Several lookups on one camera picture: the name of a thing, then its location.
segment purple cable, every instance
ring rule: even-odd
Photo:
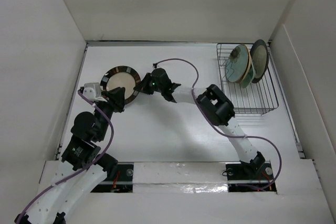
[[[247,184],[239,184],[240,186],[246,186],[246,187],[249,187],[251,189],[254,189],[254,190],[264,190],[266,189],[267,187],[270,187],[271,185],[273,185],[275,183],[275,181],[277,180],[277,178],[279,177],[280,175],[280,172],[281,172],[281,169],[282,169],[282,158],[281,158],[281,154],[279,152],[279,149],[278,147],[271,141],[271,140],[268,140],[267,138],[265,137],[262,137],[262,136],[231,136],[231,135],[227,135],[223,132],[221,132],[219,129],[217,129],[211,122],[210,120],[206,117],[206,115],[203,113],[203,111],[201,110],[201,107],[198,105],[197,101],[196,101],[196,95],[195,95],[195,92],[194,92],[194,88],[195,88],[195,85],[196,83],[198,82],[198,79],[199,79],[199,73],[198,73],[198,69],[195,67],[194,64],[192,64],[191,62],[187,61],[187,60],[184,60],[184,59],[180,59],[180,58],[171,58],[171,59],[165,59],[165,60],[160,60],[158,61],[157,63],[155,63],[154,65],[158,65],[162,62],[165,62],[165,61],[170,61],[170,60],[179,60],[179,61],[183,61],[185,63],[188,63],[189,65],[191,65],[195,71],[196,71],[196,80],[194,81],[193,85],[191,86],[193,89],[192,89],[192,96],[193,96],[193,100],[197,106],[197,108],[199,109],[199,111],[201,112],[201,114],[203,115],[203,117],[205,118],[205,120],[208,122],[208,124],[220,135],[222,136],[225,136],[225,137],[230,137],[230,138],[256,138],[256,139],[261,139],[261,140],[264,140],[266,141],[267,143],[271,144],[274,149],[276,150],[278,156],[279,156],[279,170],[278,170],[278,173],[277,175],[274,177],[274,179],[272,180],[272,182],[270,182],[269,184],[267,184],[266,186],[262,186],[262,187],[257,187],[257,186],[253,186],[253,185],[247,185]]]
[[[93,105],[93,102],[89,101],[82,93],[80,93],[80,91],[78,90],[78,94],[80,97],[82,97],[87,103],[89,103],[90,105]],[[106,151],[108,150],[108,148],[110,147],[112,140],[113,140],[113,136],[114,136],[114,128],[112,125],[111,120],[107,117],[107,115],[97,106],[95,106],[95,109],[106,119],[106,121],[108,122],[108,124],[111,127],[111,137],[110,140],[107,144],[107,146],[105,147],[105,149],[99,154],[99,156],[97,156],[91,163],[87,164],[86,166],[84,166],[84,168],[82,168],[81,170],[78,170],[77,172],[61,179],[60,181],[57,181],[55,183],[56,186],[66,182],[69,179],[72,179],[73,177],[77,176],[78,174],[84,172],[85,170],[89,169],[91,165],[94,165],[95,163],[98,162],[99,159],[102,158],[102,156],[106,153]],[[46,189],[44,189],[42,192],[40,192],[34,199],[31,200],[31,202],[29,202],[29,204],[25,207],[25,209],[23,209],[23,211],[21,212],[21,214],[19,215],[19,218],[17,219],[16,223],[19,224],[21,222],[22,217],[25,215],[25,213],[27,212],[27,210],[32,206],[32,204],[37,201],[43,194],[45,194],[47,191],[51,190],[54,186],[49,186]]]

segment purple hose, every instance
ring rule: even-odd
[[[222,136],[225,136],[225,137],[230,137],[230,138],[256,138],[256,139],[261,139],[261,140],[264,140],[266,141],[267,143],[271,144],[274,149],[276,150],[278,156],[279,156],[279,170],[278,170],[278,173],[277,175],[274,177],[274,179],[269,183],[267,184],[266,186],[262,186],[262,187],[257,187],[257,186],[253,186],[253,185],[247,185],[247,184],[239,184],[240,186],[246,186],[246,187],[249,187],[251,189],[254,189],[254,190],[264,190],[266,189],[267,187],[270,187],[271,185],[273,185],[275,183],[275,181],[277,180],[277,178],[279,177],[280,175],[280,172],[281,172],[281,169],[282,169],[282,158],[281,158],[281,154],[279,152],[279,149],[278,147],[271,141],[271,140],[268,140],[267,138],[265,137],[262,137],[262,136],[231,136],[231,135],[227,135],[223,132],[221,132],[218,128],[216,128],[211,122],[210,120],[206,117],[206,115],[203,113],[203,111],[201,110],[201,107],[198,105],[197,101],[196,101],[196,95],[195,95],[195,92],[194,92],[194,88],[195,88],[195,85],[196,83],[198,82],[198,79],[199,79],[199,73],[198,73],[198,69],[195,67],[194,64],[192,64],[191,62],[187,61],[187,60],[184,60],[184,59],[180,59],[180,58],[171,58],[171,59],[165,59],[165,60],[160,60],[158,61],[157,63],[155,63],[154,65],[158,65],[159,63],[162,63],[162,62],[165,62],[165,61],[170,61],[170,60],[179,60],[179,61],[183,61],[185,63],[188,63],[189,65],[191,65],[195,71],[196,71],[196,80],[194,81],[193,85],[191,86],[193,89],[192,89],[192,96],[193,96],[193,100],[197,106],[197,108],[199,109],[199,111],[201,112],[201,114],[203,115],[203,117],[205,118],[205,120],[209,123],[209,125],[220,135]]]
[[[93,102],[89,101],[82,93],[80,93],[80,91],[78,90],[78,94],[80,97],[82,97],[87,103],[89,103],[90,105],[93,105]],[[111,127],[111,137],[110,140],[107,144],[107,146],[105,147],[105,149],[99,154],[99,156],[97,156],[91,163],[87,164],[86,166],[84,166],[84,168],[82,168],[81,170],[78,170],[77,172],[61,179],[60,181],[57,181],[55,183],[55,185],[60,185],[63,182],[66,182],[67,180],[77,176],[78,174],[84,172],[85,170],[89,169],[91,165],[94,165],[95,163],[98,162],[99,159],[102,158],[102,156],[106,153],[106,151],[108,150],[108,148],[110,147],[112,140],[113,140],[113,136],[114,136],[114,128],[112,125],[111,120],[107,117],[107,115],[97,106],[95,107],[95,109],[106,119],[106,121],[108,122],[108,124]],[[31,200],[31,202],[29,202],[29,204],[25,207],[25,209],[23,209],[22,213],[19,215],[19,218],[17,219],[16,223],[19,224],[22,217],[25,215],[25,213],[27,212],[27,210],[32,206],[32,204],[34,204],[35,201],[37,201],[43,194],[45,194],[47,191],[51,190],[54,186],[49,186],[46,189],[44,189],[42,192],[40,192],[34,199]]]

